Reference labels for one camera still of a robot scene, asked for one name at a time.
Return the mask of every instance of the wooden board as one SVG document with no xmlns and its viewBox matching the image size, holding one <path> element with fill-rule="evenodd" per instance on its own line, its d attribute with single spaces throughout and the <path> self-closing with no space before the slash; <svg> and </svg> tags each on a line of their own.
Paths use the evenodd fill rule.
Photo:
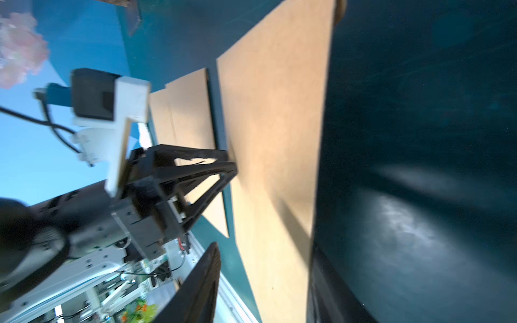
<svg viewBox="0 0 517 323">
<path fill-rule="evenodd" d="M 215 149 L 214 130 L 208 101 L 205 69 L 183 76 L 151 93 L 149 104 L 159 144 L 192 148 Z M 176 160 L 177 164 L 199 162 Z M 188 195 L 194 203 L 219 176 L 210 176 Z M 224 236 L 228 226 L 222 193 L 218 194 L 203 212 L 203 216 Z"/>
<path fill-rule="evenodd" d="M 305 322 L 333 0 L 286 0 L 218 60 L 237 245 L 263 322 Z"/>
</svg>

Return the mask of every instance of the cardboard piece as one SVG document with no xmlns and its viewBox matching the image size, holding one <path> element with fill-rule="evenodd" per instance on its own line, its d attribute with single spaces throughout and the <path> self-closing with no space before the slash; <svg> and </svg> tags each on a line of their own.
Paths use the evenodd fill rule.
<svg viewBox="0 0 517 323">
<path fill-rule="evenodd" d="M 237 245 L 264 322 L 305 322 L 334 0 L 286 0 L 218 60 Z"/>
<path fill-rule="evenodd" d="M 151 93 L 149 104 L 159 144 L 215 149 L 214 130 L 208 101 L 205 69 L 183 76 Z M 199 160 L 176 160 L 178 165 Z M 219 176 L 210 176 L 188 195 L 194 203 Z M 203 216 L 225 237 L 228 235 L 222 193 L 207 206 Z"/>
</svg>

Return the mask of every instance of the black cable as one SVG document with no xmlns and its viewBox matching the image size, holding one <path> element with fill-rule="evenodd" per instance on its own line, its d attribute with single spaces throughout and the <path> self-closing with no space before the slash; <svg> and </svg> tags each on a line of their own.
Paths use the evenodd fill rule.
<svg viewBox="0 0 517 323">
<path fill-rule="evenodd" d="M 56 129 L 61 129 L 61 130 L 64 130 L 66 132 L 69 132 L 71 134 L 75 134 L 75 131 L 73 131 L 72 129 L 67 128 L 65 126 L 56 125 L 56 124 L 52 124 L 52 123 L 50 123 L 48 121 L 43 121 L 43 120 L 35 119 L 35 118 L 29 117 L 27 115 L 24 115 L 24 114 L 21 114 L 21 113 L 18 113 L 18 112 L 6 109 L 3 106 L 0 106 L 0 112 L 3 112 L 5 114 L 8 114 L 8 115 L 13 116 L 15 118 L 20 118 L 22 120 L 32 122 L 32 123 L 37 124 L 37 125 L 54 127 Z"/>
<path fill-rule="evenodd" d="M 172 273 L 173 271 L 175 270 L 178 270 L 179 268 L 181 268 L 183 266 L 183 264 L 185 263 L 185 254 L 182 252 L 181 253 L 183 255 L 183 259 L 181 260 L 181 264 L 177 267 L 177 268 L 174 268 L 174 269 L 171 269 L 167 272 L 161 272 L 161 273 L 150 273 L 150 274 L 140 274 L 140 273 L 135 273 L 135 272 L 127 272 L 127 271 L 118 271 L 119 273 L 126 273 L 126 274 L 129 274 L 129 275 L 137 275 L 137 276 L 160 276 L 160 275 L 167 275 L 167 274 L 170 274 Z"/>
<path fill-rule="evenodd" d="M 82 312 L 83 310 L 84 310 L 84 309 L 80 309 L 80 310 L 78 310 L 77 312 L 75 312 L 75 314 L 68 315 L 68 316 L 65 316 L 65 315 L 61 314 L 61 315 L 59 315 L 59 316 L 55 316 L 55 317 L 51 318 L 51 319 L 50 319 L 50 320 L 48 320 L 48 321 L 43 322 L 43 323 L 50 323 L 50 322 L 52 322 L 53 320 L 57 320 L 57 319 L 60 319 L 60 318 L 62 318 L 62 319 L 71 319 L 71 318 L 73 318 L 73 317 L 76 317 L 76 316 L 80 315 L 80 314 L 81 314 L 81 312 Z"/>
<path fill-rule="evenodd" d="M 43 113 L 45 114 L 45 119 L 47 120 L 47 122 L 49 122 L 51 125 L 53 125 L 54 123 L 52 123 L 52 118 L 50 117 L 50 112 L 49 112 L 49 107 L 47 105 L 47 102 L 43 98 L 39 98 L 39 101 L 41 103 L 41 107 L 43 109 Z M 57 130 L 56 130 L 56 128 L 54 126 L 50 126 L 50 129 L 52 129 L 52 132 L 56 135 L 57 139 L 59 139 L 59 141 L 61 141 L 63 144 L 67 145 L 68 148 L 72 149 L 76 153 L 81 153 L 77 148 L 75 148 L 68 141 L 66 141 L 59 134 L 59 132 L 57 132 Z"/>
</svg>

